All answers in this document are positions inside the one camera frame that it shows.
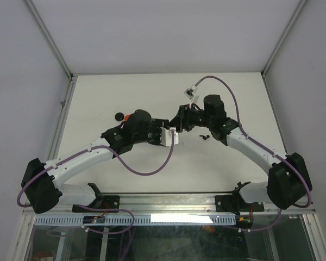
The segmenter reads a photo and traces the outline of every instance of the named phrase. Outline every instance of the enclosure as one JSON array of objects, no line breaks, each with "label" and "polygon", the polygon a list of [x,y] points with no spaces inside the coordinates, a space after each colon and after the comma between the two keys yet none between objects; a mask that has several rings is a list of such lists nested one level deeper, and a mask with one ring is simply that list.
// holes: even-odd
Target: enclosure
[{"label": "enclosure", "polygon": [[[118,112],[143,109],[170,120],[189,102],[184,91],[206,75],[229,84],[251,135],[304,157],[313,185],[309,208],[283,210],[261,232],[229,229],[239,218],[268,226],[279,209],[264,202],[240,216],[220,210],[218,197],[239,181],[267,176],[238,151],[202,139],[210,132],[198,127],[180,134],[156,175],[136,176],[112,160],[68,181],[96,183],[135,220],[102,211],[98,220],[67,205],[36,215],[16,205],[30,160],[92,142],[118,124]],[[236,118],[222,84],[208,79],[198,92],[200,107],[206,95],[218,94]],[[168,151],[139,144],[123,159],[152,171]],[[172,214],[183,221],[169,221]],[[116,232],[131,222],[129,232],[114,235],[81,228]],[[326,0],[0,1],[0,260],[6,259],[326,260]]]}]

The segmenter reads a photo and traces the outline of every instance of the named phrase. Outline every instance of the connector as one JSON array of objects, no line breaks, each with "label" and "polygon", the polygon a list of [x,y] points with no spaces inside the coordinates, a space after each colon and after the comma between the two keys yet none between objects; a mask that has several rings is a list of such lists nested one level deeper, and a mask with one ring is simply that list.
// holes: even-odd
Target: connector
[{"label": "connector", "polygon": [[199,94],[197,93],[198,87],[195,85],[192,85],[190,88],[186,89],[184,94],[187,96],[188,99],[190,99],[190,106],[192,103],[197,103]]},{"label": "connector", "polygon": [[161,145],[165,147],[170,147],[172,145],[172,134],[174,135],[174,145],[179,144],[179,134],[176,132],[175,127],[170,127],[170,129],[161,127],[161,129]]}]

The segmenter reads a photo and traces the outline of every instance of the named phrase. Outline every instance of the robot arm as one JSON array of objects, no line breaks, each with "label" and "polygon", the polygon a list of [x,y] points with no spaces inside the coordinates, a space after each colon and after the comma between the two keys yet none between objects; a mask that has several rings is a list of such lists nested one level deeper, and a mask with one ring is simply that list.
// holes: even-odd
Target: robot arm
[{"label": "robot arm", "polygon": [[100,207],[103,195],[95,184],[64,183],[95,164],[130,151],[134,144],[143,142],[162,146],[171,146],[172,142],[178,144],[178,134],[168,127],[168,123],[168,120],[151,119],[148,112],[137,110],[127,121],[108,129],[92,143],[69,155],[45,163],[41,163],[39,159],[32,160],[27,166],[21,185],[24,188],[39,175],[25,189],[34,211],[41,214],[57,204]]},{"label": "robot arm", "polygon": [[[194,102],[198,98],[195,90],[196,88],[185,92]],[[130,151],[134,144],[178,144],[177,132],[191,131],[195,126],[208,128],[216,140],[240,151],[268,174],[268,182],[239,182],[231,201],[222,203],[230,211],[236,213],[237,206],[253,202],[273,202],[280,209],[287,209],[306,195],[305,184],[287,163],[300,173],[308,189],[312,190],[303,158],[297,153],[287,155],[271,149],[271,152],[275,151],[276,155],[273,155],[250,141],[239,123],[227,117],[219,95],[206,96],[204,110],[194,103],[181,105],[176,117],[170,122],[152,119],[148,112],[137,110],[127,121],[108,129],[100,138],[70,155],[45,163],[39,159],[32,160],[21,185],[37,214],[44,213],[57,204],[82,204],[99,208],[103,195],[95,184],[80,186],[65,182],[92,165],[114,158],[115,154]]]},{"label": "robot arm", "polygon": [[[191,100],[195,100],[195,89],[186,91]],[[302,176],[309,190],[312,185],[303,158],[294,153],[287,155],[284,152],[271,149],[269,153],[263,147],[251,141],[242,132],[239,123],[229,117],[224,110],[224,104],[219,95],[208,95],[204,98],[204,110],[195,104],[181,105],[176,117],[170,122],[177,132],[191,131],[193,127],[206,127],[212,136],[226,146],[234,148],[259,165],[268,175],[268,182],[251,183],[239,182],[233,191],[233,201],[222,202],[228,204],[228,209],[237,212],[241,204],[253,202],[273,202],[280,209],[287,209],[306,195],[302,181],[294,171],[283,162],[291,164]]]}]

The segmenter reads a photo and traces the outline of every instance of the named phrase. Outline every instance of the white surface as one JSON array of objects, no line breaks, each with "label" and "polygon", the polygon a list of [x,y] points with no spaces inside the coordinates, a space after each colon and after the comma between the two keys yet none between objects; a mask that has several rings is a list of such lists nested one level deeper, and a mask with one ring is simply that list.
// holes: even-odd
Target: white surface
[{"label": "white surface", "polygon": [[63,193],[59,198],[58,205],[84,205],[88,206],[96,199],[94,190],[88,185],[64,184],[58,187]]},{"label": "white surface", "polygon": [[33,0],[74,73],[261,71],[298,0]]},{"label": "white surface", "polygon": [[246,203],[266,202],[271,203],[267,193],[268,182],[249,183],[240,190],[240,195]]},{"label": "white surface", "polygon": [[[283,145],[260,73],[217,73],[234,90],[247,131],[279,150]],[[152,117],[172,119],[184,95],[205,74],[136,74],[78,77],[59,154],[70,153],[108,128],[118,125],[115,114],[147,110]],[[199,85],[200,102],[208,94],[220,94],[230,117],[234,104],[226,88],[208,79]],[[240,152],[210,138],[205,128],[183,132],[166,168],[150,177],[137,176],[114,159],[98,164],[70,179],[72,184],[94,182],[103,192],[197,192],[232,190],[239,181],[262,182],[267,175]],[[123,159],[137,171],[157,169],[170,148],[135,145]]]},{"label": "white surface", "polygon": [[0,261],[22,208],[16,197],[27,164],[45,159],[66,77],[22,1],[0,1]]},{"label": "white surface", "polygon": [[185,215],[185,214],[152,214],[151,222],[179,222],[179,223],[206,223],[212,224],[209,216]]},{"label": "white surface", "polygon": [[305,159],[326,235],[326,0],[308,2],[267,79],[287,149]]},{"label": "white surface", "polygon": [[[98,148],[96,150],[92,150],[92,147],[95,146],[109,146],[109,143],[102,138],[97,138],[92,141],[90,144],[69,153],[66,156],[58,157],[57,159],[49,160],[46,162],[45,169],[53,166],[53,169],[48,172],[50,176],[54,176],[53,184],[56,188],[63,185],[67,180],[88,169],[90,166],[96,165],[102,161],[107,161],[112,159],[112,153],[106,148]],[[57,167],[57,163],[63,161],[76,153],[81,151],[88,150],[89,152],[85,152],[70,161],[67,161],[62,166]]]},{"label": "white surface", "polygon": [[[265,145],[267,148],[270,148],[272,151],[275,151],[275,153],[282,158],[286,158],[286,153],[284,151],[276,151],[275,148],[271,148],[267,146],[260,138],[256,137],[252,133],[248,133],[248,135],[255,140],[261,142],[263,145]],[[269,174],[269,170],[272,167],[274,163],[280,163],[281,160],[277,159],[276,157],[273,157],[270,153],[265,151],[260,146],[256,145],[249,139],[247,139],[244,134],[241,132],[241,130],[238,128],[235,128],[230,132],[229,135],[227,135],[227,145],[230,148],[233,148],[241,153],[243,153],[246,157],[251,159],[254,163],[256,163],[263,171],[267,174]]]},{"label": "white surface", "polygon": [[179,144],[179,133],[176,132],[176,128],[166,129],[161,127],[161,130],[161,145],[171,147],[173,143],[172,138],[174,138],[174,145]]}]

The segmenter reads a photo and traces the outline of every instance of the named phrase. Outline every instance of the metal frame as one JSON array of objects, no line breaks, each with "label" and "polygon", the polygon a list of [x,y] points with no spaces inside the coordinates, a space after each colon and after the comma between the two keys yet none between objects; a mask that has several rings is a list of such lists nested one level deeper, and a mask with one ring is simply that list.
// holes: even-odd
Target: metal frame
[{"label": "metal frame", "polygon": [[57,45],[55,44],[50,32],[48,31],[45,23],[43,22],[35,4],[32,0],[23,0],[24,4],[27,7],[27,10],[31,14],[34,22],[36,23],[37,27],[39,28],[43,38],[46,40],[48,47],[51,49],[54,57],[58,61],[60,67],[63,69],[64,73],[67,75],[68,79],[72,79],[72,72],[70,71],[69,67],[66,64],[63,56],[61,55]]},{"label": "metal frame", "polygon": [[297,4],[297,6],[296,6],[294,12],[292,13],[287,25],[285,26],[284,31],[282,32],[281,36],[279,37],[279,40],[278,40],[273,52],[269,56],[268,62],[266,63],[266,66],[264,67],[264,69],[262,71],[263,76],[265,76],[267,74],[269,68],[272,66],[274,59],[277,57],[281,47],[283,46],[287,36],[289,35],[292,27],[296,23],[300,13],[302,12],[302,10],[305,7],[307,2],[308,2],[308,0],[300,0],[299,3]]},{"label": "metal frame", "polygon": [[60,147],[61,138],[62,138],[62,134],[63,134],[64,127],[65,127],[67,114],[70,109],[71,98],[74,93],[76,81],[77,81],[77,77],[72,77],[72,79],[69,79],[67,88],[64,93],[64,98],[60,102],[61,108],[59,111],[57,123],[54,128],[53,136],[51,139],[51,144],[49,146],[47,160],[55,159],[58,155],[58,150]]},{"label": "metal frame", "polygon": [[22,261],[27,254],[29,239],[32,234],[35,215],[24,215],[17,230],[13,248],[10,251],[8,260]]},{"label": "metal frame", "polygon": [[326,261],[326,239],[323,235],[318,216],[302,215],[307,238],[310,239],[312,254],[317,261]]},{"label": "metal frame", "polygon": [[[181,213],[193,215],[233,215],[233,213],[216,212],[215,196],[231,195],[231,193],[104,193],[104,195],[120,196],[120,207],[127,209],[135,215],[151,215],[154,213]],[[254,215],[277,215],[278,207],[273,203],[264,203],[264,212],[255,212]],[[283,215],[315,214],[314,206],[309,208],[290,207],[283,210]],[[23,215],[34,215],[32,208],[24,210]],[[44,215],[65,215],[79,216],[80,213],[73,213],[72,206],[56,206]],[[248,212],[241,212],[241,215],[248,215]]]}]

